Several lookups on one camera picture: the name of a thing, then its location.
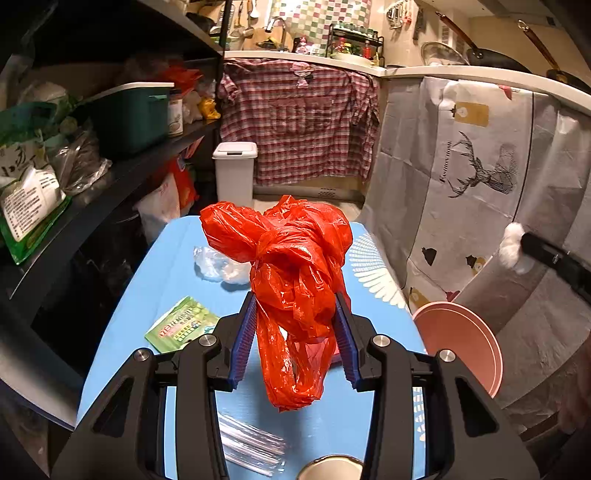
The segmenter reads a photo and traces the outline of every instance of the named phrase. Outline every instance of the green storage box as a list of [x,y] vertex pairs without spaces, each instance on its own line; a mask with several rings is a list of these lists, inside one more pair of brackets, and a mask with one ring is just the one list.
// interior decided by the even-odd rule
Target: green storage box
[[99,138],[101,156],[121,160],[162,141],[168,135],[168,97],[174,83],[134,82],[85,100]]

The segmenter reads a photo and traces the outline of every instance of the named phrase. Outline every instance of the pan handle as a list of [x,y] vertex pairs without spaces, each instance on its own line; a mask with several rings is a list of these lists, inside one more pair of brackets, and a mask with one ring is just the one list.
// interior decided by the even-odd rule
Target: pan handle
[[534,31],[529,27],[529,25],[527,23],[525,23],[523,20],[518,20],[517,24],[519,25],[519,28],[523,30],[523,33],[525,35],[527,35],[527,38],[529,38],[531,40],[531,42],[535,45],[535,47],[540,51],[540,53],[548,61],[548,63],[550,63],[552,68],[554,70],[558,70],[560,72],[561,70],[560,70],[560,67],[558,66],[558,63],[556,63],[556,60],[554,59],[552,54],[549,52],[549,50],[546,48],[546,45],[544,45],[542,43],[542,41],[538,38],[538,35],[536,35],[534,33]]
[[447,15],[442,14],[441,12],[436,12],[436,14],[439,17],[439,19],[443,23],[445,23],[449,28],[451,28],[456,35],[458,35],[464,42],[466,42],[468,45],[470,45],[470,47],[472,48],[472,50],[474,51],[476,56],[479,56],[480,50],[478,49],[476,44],[472,41],[472,39],[470,37],[468,37],[468,35],[460,27],[458,27],[452,21],[451,18],[449,18]]

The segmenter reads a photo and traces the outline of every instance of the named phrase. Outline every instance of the trash can lid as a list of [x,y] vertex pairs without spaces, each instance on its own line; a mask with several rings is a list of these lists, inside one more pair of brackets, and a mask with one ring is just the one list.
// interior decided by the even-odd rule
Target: trash can lid
[[222,142],[216,151],[213,152],[213,159],[220,160],[222,158],[256,158],[258,156],[258,148],[254,142]]

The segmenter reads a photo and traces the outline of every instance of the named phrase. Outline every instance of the blue table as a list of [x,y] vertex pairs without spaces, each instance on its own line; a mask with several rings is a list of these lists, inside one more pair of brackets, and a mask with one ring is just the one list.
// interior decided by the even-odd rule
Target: blue table
[[[375,298],[373,291],[380,287],[378,284],[381,282],[388,287],[391,277],[381,270],[384,264],[363,225],[351,223],[351,228],[354,242],[347,253],[343,275],[353,313],[370,318],[379,333],[386,333],[408,350],[423,353],[423,342],[408,310]],[[247,289],[209,282],[199,275],[199,268],[193,262],[193,248],[205,245],[207,241],[199,217],[174,220],[162,232],[105,330],[84,385],[78,422],[131,352],[151,347],[144,339],[146,331],[182,297],[192,296],[220,317],[239,311]],[[345,380],[342,367],[336,366],[326,375],[321,400],[301,410],[280,414],[267,399],[257,349],[255,337],[244,380],[231,394],[216,392],[217,407],[221,413],[228,413],[287,441],[285,471],[280,478],[294,479],[304,465],[324,455],[339,453],[363,459],[373,393],[356,393]],[[165,474],[173,480],[177,478],[175,390],[168,389],[164,426]],[[421,478],[425,473],[423,402],[420,389],[413,390],[413,476]],[[232,480],[263,478],[232,463],[228,463],[228,471]]]

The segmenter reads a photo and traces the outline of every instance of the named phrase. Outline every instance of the white bag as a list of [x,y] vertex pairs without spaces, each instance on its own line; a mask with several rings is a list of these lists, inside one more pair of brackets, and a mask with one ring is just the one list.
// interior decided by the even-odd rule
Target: white bag
[[151,245],[169,221],[181,215],[173,174],[166,175],[162,185],[142,198],[134,208],[139,212],[144,235]]

